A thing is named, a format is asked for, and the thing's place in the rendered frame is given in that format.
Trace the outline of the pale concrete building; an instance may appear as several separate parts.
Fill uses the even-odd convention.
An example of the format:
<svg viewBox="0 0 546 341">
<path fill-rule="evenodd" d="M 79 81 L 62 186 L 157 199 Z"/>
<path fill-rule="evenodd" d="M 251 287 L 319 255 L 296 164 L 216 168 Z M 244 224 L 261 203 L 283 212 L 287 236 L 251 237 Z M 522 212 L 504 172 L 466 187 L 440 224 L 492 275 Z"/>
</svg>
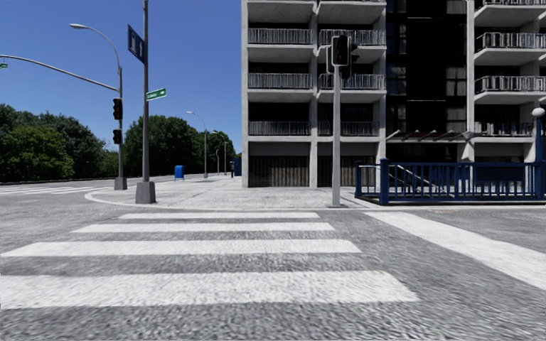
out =
<svg viewBox="0 0 546 341">
<path fill-rule="evenodd" d="M 532 162 L 546 0 L 241 0 L 242 183 L 354 165 Z"/>
</svg>

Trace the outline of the traffic light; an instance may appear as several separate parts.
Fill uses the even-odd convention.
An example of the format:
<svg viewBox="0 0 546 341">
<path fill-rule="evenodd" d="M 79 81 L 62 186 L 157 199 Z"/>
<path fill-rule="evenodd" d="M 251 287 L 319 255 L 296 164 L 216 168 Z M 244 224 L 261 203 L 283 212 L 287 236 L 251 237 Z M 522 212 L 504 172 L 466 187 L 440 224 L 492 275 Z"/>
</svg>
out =
<svg viewBox="0 0 546 341">
<path fill-rule="evenodd" d="M 332 37 L 331 64 L 333 70 L 333 168 L 331 207 L 341 204 L 341 67 L 352 61 L 351 52 L 355 49 L 346 35 Z"/>
<path fill-rule="evenodd" d="M 110 85 L 103 84 L 103 83 L 95 81 L 95 80 L 91 80 L 89 78 L 86 78 L 86 77 L 83 77 L 83 76 L 80 76 L 80 75 L 76 75 L 76 74 L 74 74 L 72 72 L 68 72 L 66 70 L 60 69 L 58 67 L 53 67 L 52 65 L 48 65 L 48 64 L 45 64 L 45 63 L 42 63 L 42 62 L 38 62 L 36 60 L 32 60 L 32 59 L 28 59 L 28 58 L 22 58 L 22 57 L 13 56 L 13 55 L 0 55 L 0 58 L 10 58 L 10 59 L 22 60 L 22 61 L 26 61 L 26 62 L 29 62 L 29 63 L 37 64 L 37 65 L 49 68 L 49 69 L 54 70 L 54 71 L 58 71 L 58 72 L 64 73 L 64 74 L 72 76 L 72 77 L 76 77 L 77 79 L 81 79 L 81 80 L 84 80 L 86 82 L 90 82 L 92 84 L 96 84 L 96 85 L 99 85 L 101 87 L 105 87 L 105 88 L 107 88 L 109 90 L 114 90 L 119 94 L 119 96 L 117 98 L 113 99 L 113 102 L 114 102 L 113 115 L 114 115 L 114 118 L 119 122 L 119 127 L 113 130 L 114 143 L 119 146 L 118 147 L 118 167 L 119 167 L 119 169 L 118 169 L 118 176 L 114 179 L 114 189 L 115 190 L 126 190 L 127 189 L 127 179 L 124 177 L 123 153 L 122 153 L 122 147 L 123 147 L 123 129 L 122 129 L 122 119 L 123 119 L 122 89 L 123 89 L 123 80 L 122 80 L 122 66 L 120 65 L 117 50 L 116 50 L 114 44 L 112 43 L 112 41 L 107 36 L 105 36 L 103 33 L 98 31 L 97 29 L 89 27 L 89 26 L 85 26 L 85 25 L 82 25 L 82 24 L 78 24 L 78 23 L 70 23 L 70 26 L 72 28 L 75 28 L 75 29 L 87 29 L 87 30 L 94 31 L 94 32 L 100 34 L 112 46 L 112 49 L 114 50 L 114 53 L 115 53 L 116 59 L 117 59 L 117 74 L 119 76 L 119 86 L 118 86 L 118 88 L 110 86 Z"/>
</svg>

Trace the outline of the dark stairway railing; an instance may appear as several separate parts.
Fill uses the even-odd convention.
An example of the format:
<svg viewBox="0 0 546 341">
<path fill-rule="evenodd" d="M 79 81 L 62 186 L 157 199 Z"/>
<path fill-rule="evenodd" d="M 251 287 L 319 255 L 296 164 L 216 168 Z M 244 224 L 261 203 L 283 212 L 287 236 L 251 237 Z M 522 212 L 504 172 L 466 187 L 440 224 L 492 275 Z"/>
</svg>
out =
<svg viewBox="0 0 546 341">
<path fill-rule="evenodd" d="M 355 162 L 356 198 L 391 202 L 546 202 L 543 108 L 535 108 L 535 160 L 530 163 Z"/>
</svg>

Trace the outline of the trees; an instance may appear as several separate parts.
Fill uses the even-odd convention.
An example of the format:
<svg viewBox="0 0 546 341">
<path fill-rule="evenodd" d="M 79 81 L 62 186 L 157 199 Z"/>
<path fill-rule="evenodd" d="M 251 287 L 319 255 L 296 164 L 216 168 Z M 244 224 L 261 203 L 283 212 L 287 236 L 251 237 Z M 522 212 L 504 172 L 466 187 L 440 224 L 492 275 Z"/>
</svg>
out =
<svg viewBox="0 0 546 341">
<path fill-rule="evenodd" d="M 227 138 L 227 165 L 237 157 Z M 215 150 L 224 166 L 224 143 L 207 133 L 207 170 L 217 169 Z M 203 133 L 179 117 L 149 117 L 151 175 L 172 174 L 183 165 L 203 172 Z M 109 178 L 118 175 L 118 151 L 96 137 L 76 118 L 34 115 L 0 104 L 0 182 Z"/>
</svg>

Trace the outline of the sign on a post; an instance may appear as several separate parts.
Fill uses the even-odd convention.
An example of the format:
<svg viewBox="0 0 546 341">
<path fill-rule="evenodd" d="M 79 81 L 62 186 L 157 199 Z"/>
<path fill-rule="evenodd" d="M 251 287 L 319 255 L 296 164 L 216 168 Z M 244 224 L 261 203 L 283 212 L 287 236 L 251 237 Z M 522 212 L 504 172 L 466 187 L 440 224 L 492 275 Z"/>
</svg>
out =
<svg viewBox="0 0 546 341">
<path fill-rule="evenodd" d="M 149 92 L 148 86 L 148 2 L 143 0 L 144 11 L 144 37 L 128 26 L 129 38 L 128 49 L 144 65 L 144 109 L 142 128 L 142 181 L 136 184 L 136 204 L 152 204 L 156 202 L 155 184 L 150 181 L 149 172 L 149 101 L 146 95 Z"/>
</svg>

